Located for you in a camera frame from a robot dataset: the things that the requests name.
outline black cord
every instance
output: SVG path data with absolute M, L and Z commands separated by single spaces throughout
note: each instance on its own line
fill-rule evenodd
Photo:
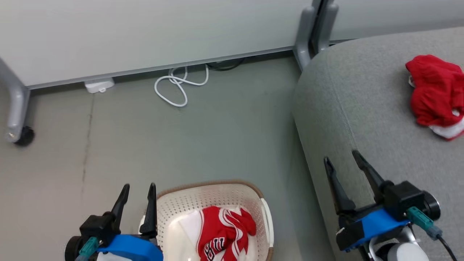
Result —
M 445 247 L 445 249 L 448 251 L 448 253 L 449 253 L 450 256 L 451 256 L 451 259 L 453 259 L 453 261 L 458 261 L 458 260 L 456 259 L 456 257 L 454 256 L 453 250 L 451 250 L 450 246 L 448 246 L 448 244 L 447 244 L 446 241 L 443 239 L 443 237 L 441 237 L 440 235 L 437 235 L 437 238 L 438 238 L 438 240 L 440 240 L 440 242 L 443 244 L 443 246 Z
M 243 63 L 243 61 L 245 61 L 245 58 L 242 58 L 240 59 L 240 61 L 238 61 L 236 64 L 230 66 L 230 67 L 226 67 L 226 68 L 219 68 L 219 67 L 215 67 L 215 66 L 212 66 L 211 64 L 206 64 L 209 68 L 215 70 L 215 71 L 228 71 L 228 70 L 232 70 L 234 68 L 237 68 L 240 64 Z

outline red cloth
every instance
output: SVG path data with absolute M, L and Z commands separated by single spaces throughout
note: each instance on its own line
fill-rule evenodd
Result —
M 464 74 L 458 65 L 429 54 L 415 57 L 406 68 L 416 85 L 411 108 L 418 124 L 449 127 L 463 118 Z
M 243 249 L 248 252 L 248 234 L 256 234 L 256 223 L 250 213 L 244 209 L 240 212 L 241 215 L 216 206 L 201 210 L 203 229 L 197 248 L 201 261 L 212 261 L 224 249 L 224 261 L 237 260 Z

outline laundry basket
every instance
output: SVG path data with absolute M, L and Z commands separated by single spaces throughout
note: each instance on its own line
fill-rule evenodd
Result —
M 174 257 L 180 251 L 194 251 L 192 246 L 182 246 L 179 239 L 180 229 L 177 222 L 191 213 L 209 206 L 246 209 L 256 223 L 256 244 L 249 248 L 256 253 L 257 261 L 269 261 L 272 258 L 274 229 L 269 206 L 263 193 L 254 185 L 244 181 L 221 181 L 192 184 L 161 192 L 157 196 L 158 245 L 163 251 L 165 261 L 179 259 Z

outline white cable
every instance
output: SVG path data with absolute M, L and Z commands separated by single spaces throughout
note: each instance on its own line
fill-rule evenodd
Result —
M 375 243 L 377 242 L 377 239 L 379 237 L 376 236 L 376 237 L 373 237 L 370 241 L 369 241 L 369 256 L 372 258 L 373 261 L 382 261 L 382 259 L 378 256 L 375 255 L 375 251 L 374 251 L 374 245 Z
M 205 69 L 206 69 L 206 79 L 204 82 L 202 83 L 194 83 L 194 82 L 191 82 L 191 81 L 187 81 L 187 75 L 188 75 L 188 71 L 187 71 L 187 66 L 184 67 L 184 77 L 183 78 L 179 78 L 179 77 L 176 77 L 174 76 L 174 71 L 177 70 L 178 68 L 173 68 L 173 69 L 169 69 L 169 72 L 168 72 L 168 75 L 167 76 L 163 76 L 163 77 L 160 77 L 159 79 L 156 80 L 155 82 L 155 92 L 156 94 L 158 94 L 159 97 L 161 97 L 161 99 L 165 100 L 167 103 L 171 104 L 172 106 L 176 106 L 176 107 L 184 107 L 185 105 L 187 105 L 187 94 L 185 94 L 185 91 L 184 89 L 182 88 L 181 84 L 182 83 L 188 83 L 190 85 L 194 85 L 194 86 L 203 86 L 205 85 L 207 82 L 208 82 L 208 79 L 209 79 L 209 70 L 208 70 L 208 66 L 205 65 Z M 185 102 L 182 103 L 182 104 L 177 104 L 177 103 L 173 103 L 172 101 L 168 100 L 166 97 L 164 97 L 163 95 L 161 95 L 161 93 L 158 91 L 158 83 L 161 82 L 162 80 L 164 79 L 169 79 L 169 81 L 172 83 L 172 84 L 175 84 L 177 85 L 177 87 L 179 88 L 179 90 L 182 92 L 182 94 L 184 95 L 184 99 L 185 99 Z

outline gray sofa cushion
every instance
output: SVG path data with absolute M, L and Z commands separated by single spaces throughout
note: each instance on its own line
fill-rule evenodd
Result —
M 464 65 L 464 27 L 352 40 L 316 55 L 295 91 L 294 118 L 337 260 L 359 260 L 341 252 L 322 159 L 329 156 L 349 197 L 358 207 L 373 203 L 351 150 L 394 183 L 408 180 L 440 201 L 436 223 L 458 259 L 464 258 L 464 137 L 447 142 L 415 123 L 413 89 L 405 63 L 433 54 Z M 438 241 L 415 228 L 430 260 L 450 260 Z

